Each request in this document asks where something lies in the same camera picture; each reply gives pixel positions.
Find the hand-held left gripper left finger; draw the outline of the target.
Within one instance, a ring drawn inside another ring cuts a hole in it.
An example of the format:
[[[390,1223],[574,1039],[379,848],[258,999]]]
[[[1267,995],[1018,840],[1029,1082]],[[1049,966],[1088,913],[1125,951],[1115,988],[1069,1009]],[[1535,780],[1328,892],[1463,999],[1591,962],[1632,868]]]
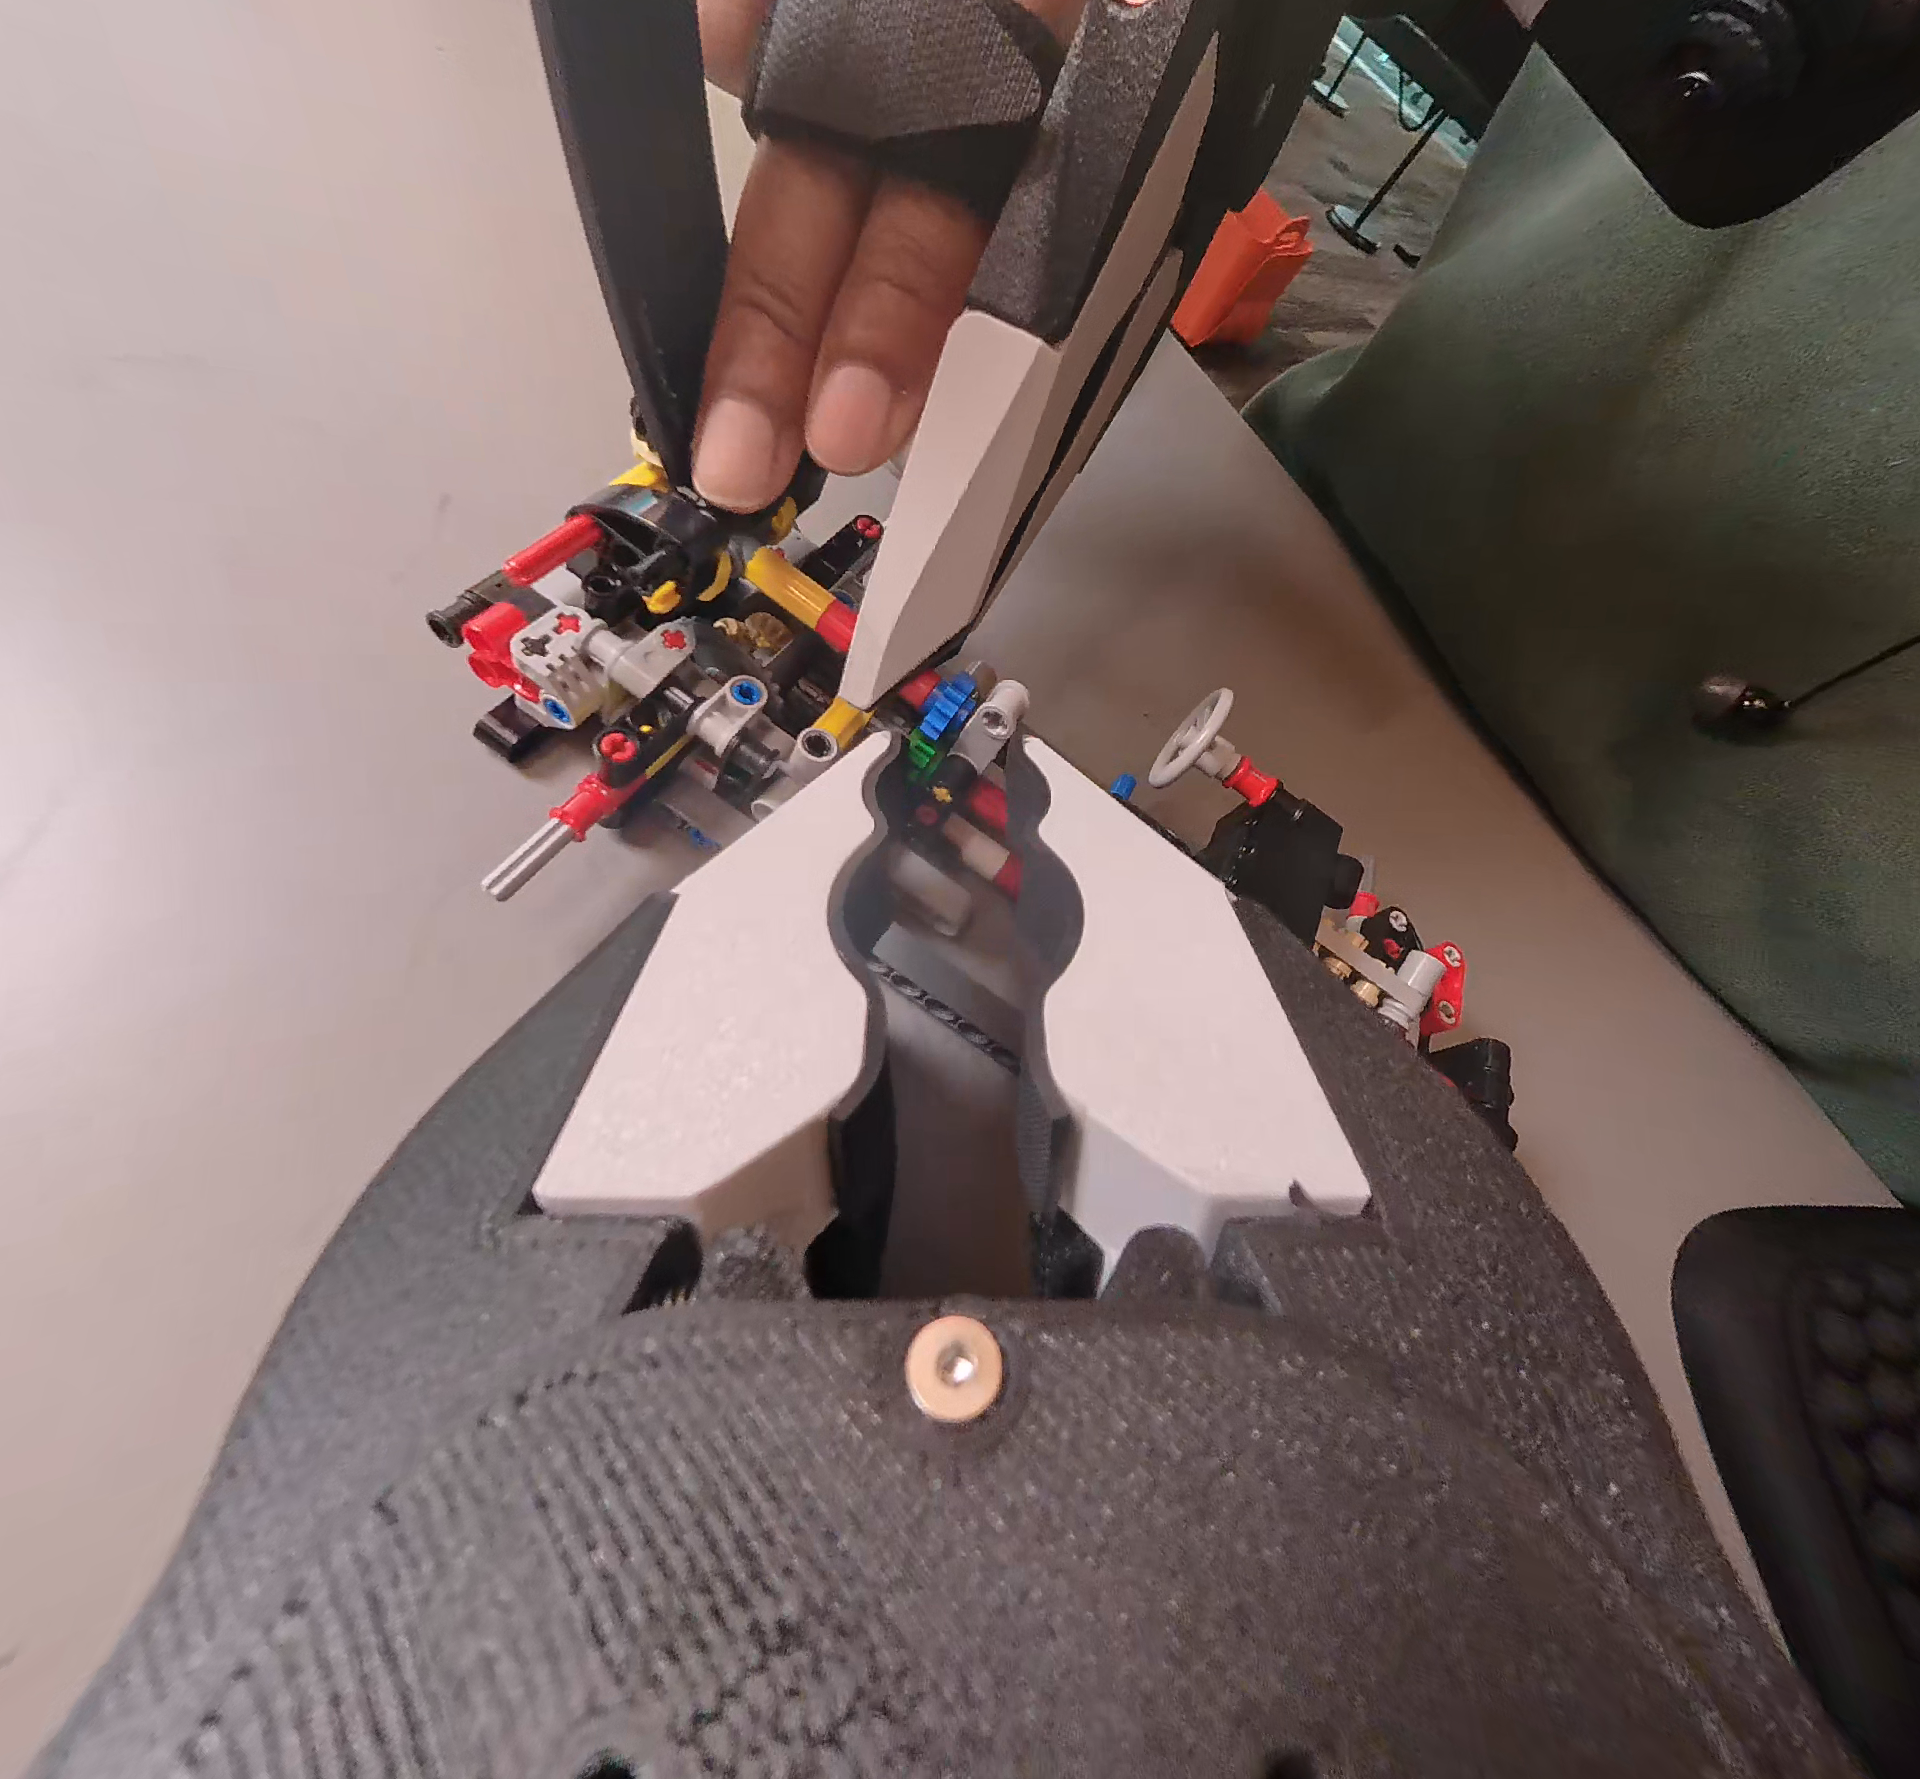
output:
[[[877,1075],[845,887],[875,848],[888,759],[867,736],[668,895],[536,1179],[544,1214],[702,1235],[816,1235],[837,1214],[831,1131]]]

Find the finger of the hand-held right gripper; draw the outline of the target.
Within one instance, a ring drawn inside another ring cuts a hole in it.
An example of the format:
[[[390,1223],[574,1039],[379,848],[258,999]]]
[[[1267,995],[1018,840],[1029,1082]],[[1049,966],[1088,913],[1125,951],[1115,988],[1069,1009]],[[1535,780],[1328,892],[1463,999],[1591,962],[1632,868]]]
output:
[[[1170,240],[1214,108],[1217,40],[1173,115],[1065,339],[987,308],[951,328],[908,449],[839,692],[875,709],[966,639],[1038,526],[1086,462],[1177,291]]]
[[[532,4],[633,422],[687,487],[727,265],[697,0]]]

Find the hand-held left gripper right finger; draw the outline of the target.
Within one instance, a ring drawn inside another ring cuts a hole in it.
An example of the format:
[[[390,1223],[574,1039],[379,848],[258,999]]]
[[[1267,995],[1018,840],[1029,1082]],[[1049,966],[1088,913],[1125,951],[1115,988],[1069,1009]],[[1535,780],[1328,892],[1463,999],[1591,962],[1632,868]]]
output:
[[[1228,887],[1018,737],[1020,1185],[1117,1257],[1174,1228],[1352,1216],[1363,1163]]]

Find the lego car chassis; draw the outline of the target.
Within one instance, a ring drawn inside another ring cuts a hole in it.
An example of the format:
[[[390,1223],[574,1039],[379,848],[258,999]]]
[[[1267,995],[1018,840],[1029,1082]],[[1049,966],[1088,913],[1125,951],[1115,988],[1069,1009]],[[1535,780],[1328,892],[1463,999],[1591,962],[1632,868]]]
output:
[[[581,783],[484,877],[484,893],[514,897],[591,831],[649,810],[718,852],[861,740],[898,736],[905,787],[890,825],[908,910],[958,935],[989,892],[1018,897],[1000,761],[1024,688],[983,661],[946,661],[910,674],[877,710],[840,699],[882,521],[858,513],[811,542],[796,522],[821,470],[731,518],[672,486],[643,438],[633,452],[629,470],[427,616],[497,695],[473,725],[493,751],[520,763],[563,736],[588,744]],[[1233,799],[1203,846],[1140,808],[1134,776],[1112,797],[1307,945],[1516,1150],[1510,1047],[1446,1041],[1461,1027],[1466,952],[1425,941],[1380,895],[1371,864],[1340,848],[1332,818],[1236,746],[1231,709],[1231,688],[1209,692],[1147,769],[1152,787],[1203,775]]]

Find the person's right hand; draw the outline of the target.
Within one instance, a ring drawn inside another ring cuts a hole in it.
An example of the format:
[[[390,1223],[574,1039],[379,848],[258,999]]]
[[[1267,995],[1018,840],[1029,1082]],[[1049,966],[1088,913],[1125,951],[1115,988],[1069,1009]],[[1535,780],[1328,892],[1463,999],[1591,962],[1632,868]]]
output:
[[[1086,0],[1014,0],[1069,42]],[[742,92],[771,0],[699,0],[709,82]],[[912,434],[989,228],[920,182],[765,134],[733,222],[691,484],[713,506],[779,499],[801,455],[861,476]]]

